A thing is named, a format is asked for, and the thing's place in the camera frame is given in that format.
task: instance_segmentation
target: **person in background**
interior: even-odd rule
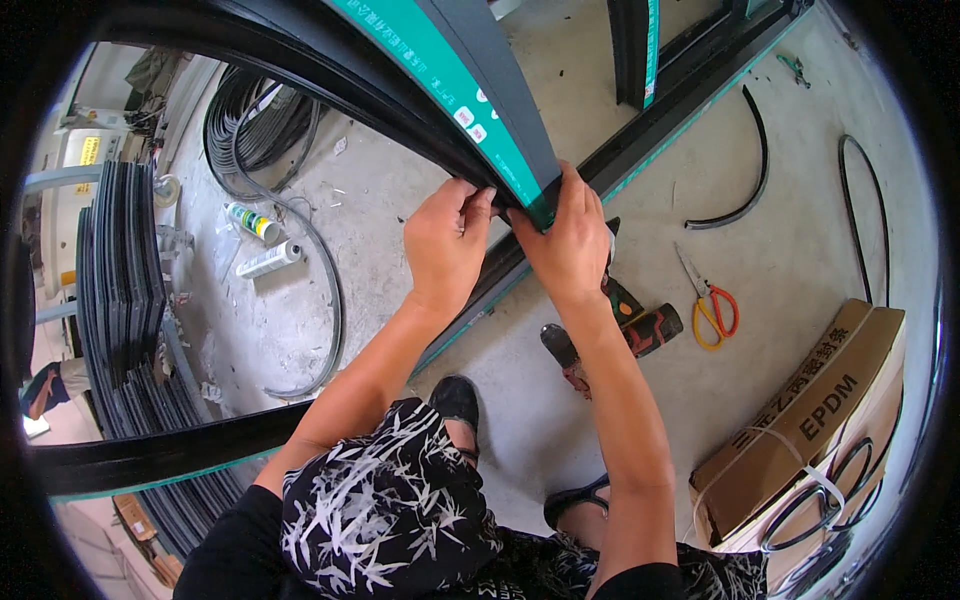
[[[70,401],[90,389],[83,358],[68,358],[40,369],[20,388],[20,410],[25,417],[37,420],[58,404]]]

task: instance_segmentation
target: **silicone sealant tube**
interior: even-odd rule
[[[257,236],[267,244],[273,244],[280,236],[282,229],[280,223],[271,221],[263,215],[257,214],[246,208],[240,203],[224,204],[227,210],[227,216],[240,224],[240,227],[246,229]]]
[[[303,258],[300,246],[287,240],[259,256],[254,256],[237,267],[237,275],[244,279],[253,279],[281,267],[292,265]]]

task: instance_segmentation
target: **concrete floor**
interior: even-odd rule
[[[661,31],[661,43],[686,25],[685,18],[701,18],[714,4],[664,2],[664,30],[669,24],[675,31]],[[685,6],[698,13],[670,12]],[[606,19],[599,0],[528,0],[501,21],[556,154],[574,163],[634,114],[613,103]],[[776,54],[800,55],[812,87],[796,85]],[[770,143],[770,179],[759,205],[726,228],[683,229],[687,218],[716,216],[741,205],[756,184],[756,127],[738,85],[610,201],[607,216],[623,219],[612,274],[647,305],[672,303],[687,329],[640,361],[663,414],[681,484],[680,539],[690,523],[684,485],[690,471],[777,390],[841,303],[862,297],[836,158],[841,133],[861,142],[883,185],[892,305],[907,309],[909,339],[906,404],[888,466],[895,485],[884,488],[876,512],[859,528],[853,557],[896,505],[922,417],[932,344],[934,215],[892,89],[869,48],[859,54],[848,48],[819,4],[741,83],[756,99]],[[211,280],[213,217],[228,197],[207,172],[202,122],[201,109],[172,168],[183,183],[176,220],[197,235],[196,251],[178,259],[175,285],[196,293],[180,317],[198,377],[223,388],[225,414],[246,414],[279,405],[259,386],[300,384],[319,368],[328,348],[327,288],[312,248],[299,271],[279,272],[255,285],[233,274],[224,285]],[[409,216],[445,174],[342,115],[327,117],[322,129],[286,195],[307,197],[313,223],[335,255],[347,310],[345,365],[410,289],[398,218]],[[348,149],[335,156],[333,144],[343,135]],[[850,159],[850,169],[875,299],[881,299],[882,243],[873,187],[858,158]],[[297,226],[288,232],[295,239],[301,234]],[[720,351],[699,348],[689,333],[695,293],[673,241],[739,302],[740,330]],[[237,261],[257,252],[262,252],[259,241],[244,235]],[[488,502],[501,524],[544,534],[549,531],[541,516],[544,496],[584,485],[604,470],[587,405],[540,345],[540,328],[556,322],[542,288],[527,277],[493,314],[411,381],[421,397],[449,372],[476,382],[482,395],[480,471]]]

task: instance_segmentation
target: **white cloth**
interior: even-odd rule
[[[83,358],[68,358],[60,362],[60,379],[71,398],[90,389],[90,378],[86,376],[86,363]]]

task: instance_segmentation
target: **cordless drill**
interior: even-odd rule
[[[620,229],[620,218],[614,217],[607,222],[611,233],[611,252],[607,258],[607,268],[604,270],[600,290],[610,300],[613,316],[620,325],[620,332],[627,341],[634,357],[640,358],[663,346],[678,334],[684,331],[684,324],[680,315],[669,303],[653,311],[648,311],[636,301],[634,296],[620,283],[610,276],[610,263],[614,255],[614,239]],[[590,400],[590,386],[587,374],[584,372],[577,349],[573,347],[570,337],[557,324],[546,324],[540,330],[540,340],[546,349],[560,363],[564,378],[580,392],[584,398]]]

